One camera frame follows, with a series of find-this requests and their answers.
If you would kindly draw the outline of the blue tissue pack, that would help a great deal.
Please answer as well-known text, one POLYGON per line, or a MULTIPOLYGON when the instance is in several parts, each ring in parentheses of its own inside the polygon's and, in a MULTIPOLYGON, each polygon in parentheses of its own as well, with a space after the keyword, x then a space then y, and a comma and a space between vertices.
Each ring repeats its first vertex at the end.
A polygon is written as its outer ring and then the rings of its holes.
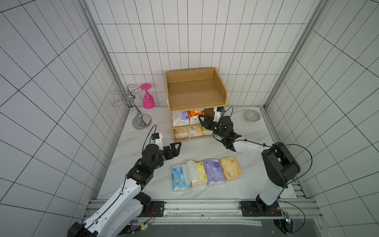
POLYGON ((174 192, 184 191, 191 188, 191 183, 189 184, 186 183, 184 171, 185 171, 184 164, 178 164, 178 165, 172 166, 171 168, 174 192))

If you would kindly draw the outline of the yellow floral tissue pack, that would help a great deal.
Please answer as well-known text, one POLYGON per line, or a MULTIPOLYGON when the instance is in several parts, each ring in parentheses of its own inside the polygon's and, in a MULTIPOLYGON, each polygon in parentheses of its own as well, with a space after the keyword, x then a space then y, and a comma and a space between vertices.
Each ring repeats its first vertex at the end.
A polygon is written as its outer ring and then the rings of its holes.
POLYGON ((204 162, 188 161, 184 166, 184 177, 187 185, 201 186, 208 183, 204 162))

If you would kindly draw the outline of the pale orange tissue pack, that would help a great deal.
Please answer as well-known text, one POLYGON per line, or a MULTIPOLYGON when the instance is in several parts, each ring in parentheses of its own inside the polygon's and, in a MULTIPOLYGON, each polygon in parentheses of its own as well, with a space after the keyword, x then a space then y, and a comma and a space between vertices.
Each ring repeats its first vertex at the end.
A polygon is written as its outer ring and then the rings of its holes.
POLYGON ((242 176, 241 168, 234 157, 222 158, 220 164, 226 181, 235 180, 242 176))

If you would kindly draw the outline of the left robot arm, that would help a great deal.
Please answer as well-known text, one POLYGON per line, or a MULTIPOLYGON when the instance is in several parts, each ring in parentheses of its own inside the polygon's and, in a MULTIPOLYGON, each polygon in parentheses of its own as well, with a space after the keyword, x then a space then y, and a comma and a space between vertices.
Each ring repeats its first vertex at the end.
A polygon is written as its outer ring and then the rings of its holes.
POLYGON ((182 143, 160 147, 148 144, 142 157, 125 175, 117 191, 83 223, 76 222, 68 237, 116 237, 132 220, 151 212, 151 197, 142 192, 152 180, 154 171, 180 154, 182 143))

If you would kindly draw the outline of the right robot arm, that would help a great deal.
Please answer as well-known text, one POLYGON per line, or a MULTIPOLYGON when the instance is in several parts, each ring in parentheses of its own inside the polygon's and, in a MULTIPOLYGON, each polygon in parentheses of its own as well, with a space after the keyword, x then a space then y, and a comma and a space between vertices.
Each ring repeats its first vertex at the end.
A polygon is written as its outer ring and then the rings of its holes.
POLYGON ((230 116, 221 116, 215 121, 209 116, 198 116, 200 124, 220 137, 219 142, 233 152, 255 155, 260 153, 268 181, 255 199, 255 212, 264 216, 277 204, 284 189, 300 173, 301 168, 287 146, 281 142, 271 145, 250 141, 234 132, 230 116))

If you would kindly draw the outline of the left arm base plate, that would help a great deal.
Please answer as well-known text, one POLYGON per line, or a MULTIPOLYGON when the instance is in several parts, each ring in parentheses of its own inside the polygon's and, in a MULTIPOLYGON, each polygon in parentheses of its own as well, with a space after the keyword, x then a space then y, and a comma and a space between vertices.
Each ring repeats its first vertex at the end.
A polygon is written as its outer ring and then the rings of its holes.
POLYGON ((153 200, 143 206, 142 212, 138 217, 163 217, 164 210, 164 201, 153 200))

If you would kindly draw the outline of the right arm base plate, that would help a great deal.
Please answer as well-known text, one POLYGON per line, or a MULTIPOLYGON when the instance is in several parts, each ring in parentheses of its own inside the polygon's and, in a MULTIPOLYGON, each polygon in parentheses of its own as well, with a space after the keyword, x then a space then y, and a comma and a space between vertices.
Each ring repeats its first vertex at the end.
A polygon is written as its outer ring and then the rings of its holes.
POLYGON ((267 206, 260 201, 240 201, 239 209, 243 217, 281 217, 282 211, 277 202, 267 206))

